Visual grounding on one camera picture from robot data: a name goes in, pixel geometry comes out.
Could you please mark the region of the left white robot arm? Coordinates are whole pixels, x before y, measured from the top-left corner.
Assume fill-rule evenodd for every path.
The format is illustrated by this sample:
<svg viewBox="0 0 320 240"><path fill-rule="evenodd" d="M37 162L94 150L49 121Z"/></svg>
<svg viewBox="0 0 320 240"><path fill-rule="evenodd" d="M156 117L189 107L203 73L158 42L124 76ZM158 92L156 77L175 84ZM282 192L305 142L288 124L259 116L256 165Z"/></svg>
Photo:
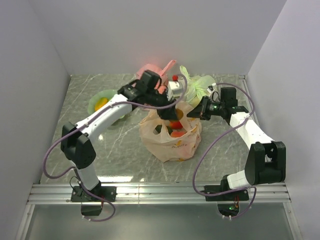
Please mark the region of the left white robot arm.
<svg viewBox="0 0 320 240"><path fill-rule="evenodd" d="M68 122L63 126L60 149L74 164L76 175L84 186L82 194L85 198L95 201L101 195L101 182L94 167L96 151L93 142L102 131L144 105L156 107L163 120L177 120L174 96L180 95L183 90L183 85L178 81L169 81L163 86L157 73L146 70L139 79L122 86L95 113L76 124Z"/></svg>

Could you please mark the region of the orange fake peach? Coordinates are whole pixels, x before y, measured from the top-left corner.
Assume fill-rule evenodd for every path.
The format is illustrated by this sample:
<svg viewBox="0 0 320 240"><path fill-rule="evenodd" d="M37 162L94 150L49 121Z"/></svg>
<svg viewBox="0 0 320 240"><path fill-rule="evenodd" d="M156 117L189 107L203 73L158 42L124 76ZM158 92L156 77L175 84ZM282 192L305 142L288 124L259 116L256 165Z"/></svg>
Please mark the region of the orange fake peach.
<svg viewBox="0 0 320 240"><path fill-rule="evenodd" d="M171 134L170 134L170 136L172 137L172 138L180 138L180 137L182 137L183 135L185 135L187 132L186 131L172 131L171 132Z"/></svg>

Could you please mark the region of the dark green fake avocado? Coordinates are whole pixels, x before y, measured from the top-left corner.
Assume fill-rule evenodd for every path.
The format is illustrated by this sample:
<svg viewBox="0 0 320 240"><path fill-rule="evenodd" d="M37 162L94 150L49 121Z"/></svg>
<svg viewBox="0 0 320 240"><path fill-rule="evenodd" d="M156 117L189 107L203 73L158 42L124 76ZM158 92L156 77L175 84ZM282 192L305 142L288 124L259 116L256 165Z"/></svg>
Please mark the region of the dark green fake avocado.
<svg viewBox="0 0 320 240"><path fill-rule="evenodd" d="M158 135L158 134L161 133L161 131L162 131L162 125L160 124L160 125L157 125L157 126L154 128L153 133L154 133L155 135Z"/></svg>

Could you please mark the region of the orange plastic bag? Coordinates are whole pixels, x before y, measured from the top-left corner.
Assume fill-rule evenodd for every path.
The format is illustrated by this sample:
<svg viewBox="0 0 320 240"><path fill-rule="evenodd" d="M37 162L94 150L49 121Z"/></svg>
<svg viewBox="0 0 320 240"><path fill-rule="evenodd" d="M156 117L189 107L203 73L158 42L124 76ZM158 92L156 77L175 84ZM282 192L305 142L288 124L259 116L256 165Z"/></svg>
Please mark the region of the orange plastic bag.
<svg viewBox="0 0 320 240"><path fill-rule="evenodd" d="M183 128L176 131L186 131L181 137L171 137L168 130L169 121L162 120L156 110L150 110L148 115L139 123L139 136L146 147L161 162L182 162L192 158L201 142L202 124L198 118L187 117L193 108L185 101L177 104L176 108L183 112L179 120ZM157 125L162 125L161 133L154 134Z"/></svg>

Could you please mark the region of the red fake fruit top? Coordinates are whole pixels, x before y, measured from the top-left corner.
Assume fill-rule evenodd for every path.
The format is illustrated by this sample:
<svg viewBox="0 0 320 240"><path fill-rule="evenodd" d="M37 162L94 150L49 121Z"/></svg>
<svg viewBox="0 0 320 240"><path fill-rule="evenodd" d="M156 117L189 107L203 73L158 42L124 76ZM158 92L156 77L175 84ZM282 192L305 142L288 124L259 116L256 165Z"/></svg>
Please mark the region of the red fake fruit top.
<svg viewBox="0 0 320 240"><path fill-rule="evenodd" d="M180 130L183 128L182 124L180 123L180 121L171 121L169 123L169 127L172 129L172 130Z"/></svg>

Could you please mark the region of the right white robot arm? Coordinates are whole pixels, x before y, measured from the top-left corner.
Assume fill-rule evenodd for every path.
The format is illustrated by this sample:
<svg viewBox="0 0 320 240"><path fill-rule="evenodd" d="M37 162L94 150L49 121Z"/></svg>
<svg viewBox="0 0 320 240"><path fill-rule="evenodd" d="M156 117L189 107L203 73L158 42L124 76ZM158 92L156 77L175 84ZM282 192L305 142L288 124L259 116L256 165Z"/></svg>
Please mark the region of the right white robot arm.
<svg viewBox="0 0 320 240"><path fill-rule="evenodd" d="M240 106L237 100L239 87L231 83L221 84L219 100L204 96L199 104L187 114L189 118L208 121L212 116L221 117L230 126L227 131L236 131L249 149L243 170L226 175L214 196L233 199L238 191L261 184L282 183L286 179L286 146L275 141L252 119L252 110Z"/></svg>

